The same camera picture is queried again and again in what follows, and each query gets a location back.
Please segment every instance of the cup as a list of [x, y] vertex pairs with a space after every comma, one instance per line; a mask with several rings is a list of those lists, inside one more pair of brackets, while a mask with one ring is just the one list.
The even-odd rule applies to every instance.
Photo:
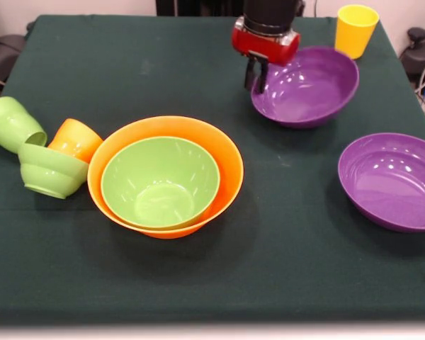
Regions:
[[48, 148], [89, 163], [102, 141], [91, 128], [68, 118], [59, 127]]
[[364, 5], [348, 5], [339, 9], [335, 49], [351, 59], [361, 57], [367, 48], [376, 24], [378, 12]]
[[47, 134], [16, 99], [0, 97], [0, 145], [17, 154], [25, 142], [44, 146]]

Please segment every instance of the bowl rim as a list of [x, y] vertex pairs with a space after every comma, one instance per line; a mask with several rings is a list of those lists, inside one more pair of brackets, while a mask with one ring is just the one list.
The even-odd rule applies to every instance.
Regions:
[[[212, 165], [214, 168], [214, 172], [215, 175], [217, 177], [217, 180], [215, 181], [215, 187], [214, 187], [214, 191], [210, 197], [210, 199], [208, 200], [208, 202], [202, 207], [202, 209], [191, 215], [190, 217], [188, 217], [185, 220], [182, 220], [181, 222], [177, 222], [177, 223], [172, 223], [170, 225], [144, 225], [141, 223], [136, 223], [135, 221], [129, 220], [125, 217], [123, 217], [120, 214], [117, 214], [117, 212], [115, 211], [114, 208], [112, 208], [110, 202], [107, 200], [107, 196], [104, 193], [104, 180], [106, 177], [106, 172], [109, 169], [109, 167], [111, 166], [112, 162], [117, 159], [120, 154], [122, 154], [125, 150], [130, 149], [132, 147], [134, 147], [135, 145], [138, 144], [142, 144], [145, 142], [148, 142], [150, 140], [182, 140], [183, 142], [186, 142], [190, 145], [193, 145], [194, 147], [200, 149], [211, 161], [212, 161]], [[219, 187], [220, 187], [220, 171], [219, 171], [219, 166], [217, 165], [216, 160], [214, 159], [214, 157], [211, 155], [211, 153], [209, 153], [209, 151], [207, 149], [205, 149], [204, 147], [202, 147], [201, 145], [199, 145], [198, 143], [192, 142], [191, 140], [188, 140], [186, 138], [181, 138], [181, 137], [174, 137], [174, 136], [166, 136], [166, 135], [160, 135], [160, 136], [154, 136], [154, 137], [148, 137], [148, 138], [144, 138], [142, 140], [138, 140], [136, 142], [133, 142], [129, 145], [126, 145], [125, 147], [123, 147], [120, 151], [118, 151], [116, 154], [113, 155], [112, 158], [109, 159], [108, 163], [106, 164], [106, 166], [104, 167], [104, 170], [102, 172], [101, 175], [101, 195], [104, 199], [104, 202], [106, 203], [106, 205], [108, 206], [108, 208], [116, 215], [118, 216], [121, 220], [125, 221], [126, 223], [129, 223], [131, 225], [134, 225], [136, 227], [141, 227], [141, 228], [145, 228], [147, 230], [168, 230], [168, 229], [176, 229], [179, 225], [182, 225], [186, 222], [189, 222], [190, 220], [194, 220], [197, 217], [200, 217], [208, 208], [209, 206], [213, 203], [215, 197], [217, 196], [217, 193], [219, 192]]]
[[[92, 178], [91, 178], [91, 165], [94, 164], [94, 161], [96, 160], [96, 157], [100, 157], [99, 156], [99, 152], [100, 149], [102, 149], [103, 147], [106, 146], [106, 142], [108, 141], [108, 139], [114, 135], [118, 135], [121, 133], [121, 131], [125, 128], [129, 128], [130, 125], [134, 125], [134, 124], [139, 124], [142, 121], [148, 121], [148, 120], [160, 120], [160, 119], [184, 119], [184, 120], [194, 120], [197, 124], [199, 125], [204, 125], [207, 126], [210, 129], [215, 130], [216, 132], [218, 132], [225, 140], [227, 140], [229, 142], [230, 147], [234, 150], [235, 154], [239, 157], [239, 184], [236, 187], [232, 197], [229, 199], [229, 201], [227, 202], [227, 204], [225, 204], [220, 210], [218, 210], [214, 215], [211, 215], [209, 218], [202, 220], [200, 222], [195, 223], [194, 225], [189, 225], [187, 227], [181, 228], [181, 229], [176, 229], [176, 230], [145, 230], [139, 227], [135, 227], [132, 225], [127, 224], [126, 222], [120, 220], [115, 214], [110, 214], [108, 212], [106, 212], [100, 204], [98, 204], [97, 201], [97, 197], [95, 195], [91, 194], [91, 189], [90, 189], [90, 183], [92, 182]], [[140, 120], [136, 120], [133, 121], [131, 123], [128, 123], [127, 125], [122, 126], [121, 128], [117, 129], [115, 132], [113, 132], [111, 135], [109, 135], [104, 141], [103, 143], [99, 146], [99, 148], [96, 150], [95, 154], [93, 155], [93, 157], [91, 158], [91, 162], [90, 162], [90, 167], [89, 167], [89, 171], [87, 174], [87, 185], [89, 188], [89, 193], [91, 196], [91, 199], [93, 200], [94, 204], [96, 205], [96, 207], [110, 220], [112, 220], [114, 223], [117, 223], [118, 225], [124, 227], [124, 228], [128, 228], [130, 230], [134, 230], [136, 232], [141, 232], [144, 234], [149, 234], [151, 233], [151, 235], [157, 235], [157, 236], [169, 236], [169, 235], [173, 235], [179, 232], [194, 232], [197, 229], [199, 229], [201, 226], [209, 223], [210, 221], [214, 220], [217, 216], [221, 215], [224, 211], [226, 211], [226, 209], [228, 209], [229, 206], [231, 206], [231, 204], [236, 200], [236, 197], [238, 196], [238, 193], [240, 192], [241, 188], [242, 188], [242, 183], [244, 181], [244, 161], [242, 160], [242, 155], [241, 152], [239, 152], [239, 149], [237, 148], [236, 144], [233, 142], [233, 140], [228, 137], [228, 135], [221, 131], [221, 129], [219, 129], [218, 127], [215, 127], [214, 125], [207, 123], [203, 120], [197, 119], [197, 118], [192, 118], [192, 117], [187, 117], [184, 115], [155, 115], [152, 117], [147, 117], [147, 118], [143, 118]]]
[[[376, 15], [375, 20], [371, 21], [370, 23], [352, 23], [349, 20], [344, 18], [344, 12], [348, 9], [365, 9], [368, 12], [371, 12], [372, 14]], [[337, 18], [339, 18], [340, 20], [342, 20], [344, 23], [350, 25], [350, 26], [355, 26], [355, 27], [372, 27], [375, 26], [378, 21], [380, 20], [380, 14], [372, 7], [366, 6], [366, 5], [362, 5], [362, 4], [347, 4], [344, 5], [342, 7], [339, 8], [339, 10], [337, 11]]]
[[85, 162], [85, 161], [83, 161], [83, 160], [81, 160], [79, 158], [76, 158], [76, 157], [73, 157], [73, 156], [69, 156], [68, 154], [65, 154], [65, 153], [60, 152], [60, 151], [55, 150], [55, 149], [49, 149], [48, 147], [46, 147], [44, 145], [38, 145], [38, 144], [27, 143], [27, 142], [23, 143], [19, 147], [19, 151], [18, 151], [18, 154], [17, 155], [18, 155], [18, 158], [19, 158], [19, 162], [20, 163], [22, 163], [22, 161], [21, 161], [21, 157], [22, 156], [21, 155], [22, 155], [23, 150], [24, 149], [28, 149], [28, 148], [35, 149], [38, 152], [41, 152], [43, 154], [57, 154], [57, 156], [60, 157], [60, 158], [62, 158], [62, 159], [70, 160], [71, 162], [76, 163], [76, 166], [78, 166], [79, 168], [80, 167], [81, 168], [89, 167], [89, 163], [87, 163], [87, 162]]
[[384, 222], [385, 224], [394, 225], [394, 226], [396, 226], [395, 229], [397, 229], [399, 231], [401, 231], [401, 230], [411, 231], [411, 232], [413, 232], [413, 231], [425, 231], [425, 228], [418, 227], [418, 226], [412, 226], [412, 225], [404, 225], [404, 224], [401, 224], [401, 223], [394, 223], [394, 222], [391, 222], [391, 221], [389, 221], [389, 220], [387, 220], [387, 219], [385, 219], [385, 218], [383, 218], [383, 217], [381, 217], [381, 216], [379, 216], [379, 215], [377, 215], [373, 212], [368, 211], [367, 209], [365, 209], [360, 203], [358, 203], [354, 199], [354, 197], [350, 193], [350, 190], [348, 190], [348, 188], [345, 186], [344, 179], [343, 179], [343, 176], [342, 176], [344, 174], [344, 171], [341, 170], [341, 168], [343, 169], [343, 162], [344, 162], [343, 158], [344, 158], [345, 154], [355, 144], [361, 142], [362, 140], [365, 140], [365, 139], [370, 138], [370, 137], [375, 137], [375, 136], [404, 137], [404, 138], [407, 138], [407, 139], [410, 139], [410, 140], [416, 140], [417, 142], [420, 142], [423, 145], [425, 145], [425, 140], [418, 138], [418, 137], [415, 137], [415, 136], [406, 135], [404, 133], [399, 133], [399, 132], [377, 132], [377, 133], [372, 133], [372, 134], [369, 134], [369, 135], [361, 136], [361, 137], [357, 138], [356, 140], [352, 141], [351, 143], [349, 143], [345, 147], [343, 152], [340, 154], [339, 161], [337, 162], [337, 172], [338, 172], [338, 175], [339, 175], [341, 187], [343, 188], [343, 190], [345, 191], [345, 193], [349, 197], [349, 199], [353, 201], [353, 204], [355, 204], [360, 210], [366, 211], [368, 214], [372, 215], [373, 217], [376, 217], [377, 219]]
[[356, 75], [356, 82], [353, 85], [353, 88], [349, 91], [348, 95], [345, 97], [345, 99], [341, 101], [341, 104], [335, 106], [334, 108], [330, 108], [329, 110], [326, 110], [323, 115], [317, 116], [315, 118], [307, 118], [307, 119], [302, 119], [302, 120], [280, 120], [280, 119], [276, 119], [276, 118], [271, 118], [271, 117], [268, 117], [267, 115], [265, 115], [264, 113], [262, 113], [260, 110], [256, 109], [256, 107], [255, 107], [256, 95], [254, 94], [254, 90], [255, 90], [255, 87], [256, 87], [256, 81], [257, 81], [257, 79], [256, 79], [254, 81], [254, 84], [253, 84], [252, 89], [251, 89], [251, 101], [252, 101], [252, 104], [255, 107], [255, 109], [263, 117], [265, 117], [265, 118], [267, 118], [269, 120], [272, 120], [272, 121], [274, 121], [276, 123], [280, 123], [280, 124], [293, 124], [293, 125], [296, 124], [296, 125], [302, 125], [302, 124], [314, 123], [314, 122], [316, 122], [318, 120], [325, 119], [325, 118], [327, 118], [329, 116], [332, 116], [336, 112], [340, 111], [354, 97], [354, 95], [356, 94], [357, 89], [359, 87], [360, 81], [361, 81], [360, 74], [359, 74], [359, 67], [358, 67], [356, 61], [353, 60], [353, 59], [351, 59], [350, 57], [348, 57], [345, 53], [343, 53], [341, 51], [338, 51], [334, 47], [330, 47], [330, 46], [307, 46], [307, 47], [303, 47], [303, 48], [299, 49], [299, 51], [297, 53], [299, 53], [299, 52], [311, 52], [311, 51], [315, 51], [315, 50], [316, 51], [334, 52], [337, 55], [341, 55], [342, 57], [344, 57], [345, 60], [348, 60], [349, 63], [353, 66], [354, 74]]

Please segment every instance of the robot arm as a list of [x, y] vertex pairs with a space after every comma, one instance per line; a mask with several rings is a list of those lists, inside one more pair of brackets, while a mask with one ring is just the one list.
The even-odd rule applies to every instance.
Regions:
[[256, 90], [263, 93], [268, 64], [286, 65], [298, 51], [300, 35], [291, 28], [295, 16], [301, 16], [303, 0], [244, 0], [244, 15], [233, 28], [233, 47], [249, 58], [244, 86], [254, 83], [254, 65], [261, 65]]

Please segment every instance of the purple bowl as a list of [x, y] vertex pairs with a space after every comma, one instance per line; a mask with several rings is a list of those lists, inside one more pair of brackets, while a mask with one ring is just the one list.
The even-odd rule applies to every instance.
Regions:
[[290, 128], [315, 128], [333, 118], [359, 84], [357, 64], [332, 47], [307, 47], [284, 67], [269, 65], [262, 94], [251, 91], [255, 109]]
[[425, 232], [425, 141], [397, 133], [352, 142], [339, 160], [341, 185], [374, 223]]

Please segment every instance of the green cup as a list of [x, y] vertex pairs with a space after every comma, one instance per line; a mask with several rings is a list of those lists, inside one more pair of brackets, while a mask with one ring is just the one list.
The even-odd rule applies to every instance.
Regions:
[[122, 220], [151, 230], [174, 230], [201, 217], [219, 184], [219, 168], [200, 145], [151, 137], [128, 145], [110, 160], [101, 190]]
[[24, 186], [65, 199], [86, 181], [88, 163], [40, 145], [24, 143], [18, 152]]
[[16, 99], [0, 97], [0, 145], [17, 154], [25, 142], [43, 146], [47, 134]]

